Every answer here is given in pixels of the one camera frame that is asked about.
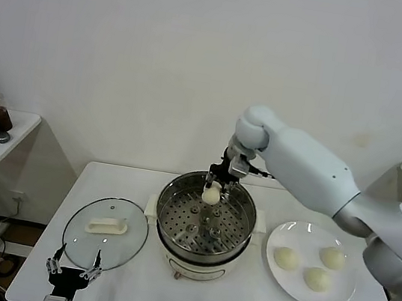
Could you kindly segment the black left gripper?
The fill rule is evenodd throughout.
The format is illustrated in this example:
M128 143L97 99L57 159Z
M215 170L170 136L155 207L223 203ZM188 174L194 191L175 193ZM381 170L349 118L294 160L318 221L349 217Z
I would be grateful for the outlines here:
M92 268L84 271L68 267L62 267L59 264L65 250L65 243L61 248L55 251L55 254L47 258L46 268L49 272L49 283L53 286L51 295L65 298L66 301L73 301L77 291L84 290L88 286L88 280L95 280L102 272L101 250L97 251Z

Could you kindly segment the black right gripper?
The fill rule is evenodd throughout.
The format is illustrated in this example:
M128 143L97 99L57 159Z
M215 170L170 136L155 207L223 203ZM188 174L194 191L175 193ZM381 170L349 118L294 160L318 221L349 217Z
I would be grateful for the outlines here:
M220 198L228 201L231 193L243 178L246 159L242 156L230 159L226 153L222 154L222 161L219 164L211 164L210 171L206 176L205 189L213 186L213 182L221 184Z

